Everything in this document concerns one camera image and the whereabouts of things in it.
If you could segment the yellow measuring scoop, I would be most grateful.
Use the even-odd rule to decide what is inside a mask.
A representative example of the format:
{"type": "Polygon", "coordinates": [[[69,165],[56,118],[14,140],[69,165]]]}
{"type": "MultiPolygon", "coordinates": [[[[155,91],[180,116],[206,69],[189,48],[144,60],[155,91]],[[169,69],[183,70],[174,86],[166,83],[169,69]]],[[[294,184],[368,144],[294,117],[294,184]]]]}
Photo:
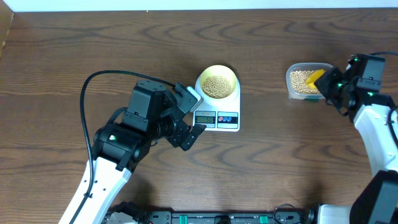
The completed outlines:
{"type": "Polygon", "coordinates": [[[321,69],[321,70],[316,70],[313,72],[305,81],[306,86],[308,86],[310,89],[316,89],[317,87],[315,86],[315,81],[317,81],[324,73],[326,70],[321,69]]]}

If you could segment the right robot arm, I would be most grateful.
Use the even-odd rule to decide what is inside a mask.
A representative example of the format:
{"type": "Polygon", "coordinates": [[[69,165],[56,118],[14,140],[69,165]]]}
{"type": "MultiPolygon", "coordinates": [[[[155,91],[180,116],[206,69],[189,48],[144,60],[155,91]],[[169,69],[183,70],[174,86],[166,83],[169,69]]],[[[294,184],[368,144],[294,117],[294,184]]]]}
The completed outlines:
{"type": "Polygon", "coordinates": [[[397,104],[379,92],[386,55],[352,55],[344,72],[333,67],[314,82],[328,105],[346,109],[373,175],[352,205],[319,206],[317,223],[397,223],[397,104]]]}

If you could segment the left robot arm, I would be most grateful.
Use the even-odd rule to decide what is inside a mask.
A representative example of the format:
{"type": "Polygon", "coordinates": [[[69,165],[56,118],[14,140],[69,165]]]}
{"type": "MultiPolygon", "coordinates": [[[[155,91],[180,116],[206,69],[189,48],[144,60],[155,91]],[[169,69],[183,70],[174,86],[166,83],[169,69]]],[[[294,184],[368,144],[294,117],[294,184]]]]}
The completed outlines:
{"type": "Polygon", "coordinates": [[[82,180],[60,223],[101,223],[119,191],[162,138],[173,147],[189,150],[205,126],[189,126],[183,118],[202,97],[177,83],[171,90],[163,84],[139,80],[127,108],[120,108],[97,130],[82,180]]]}

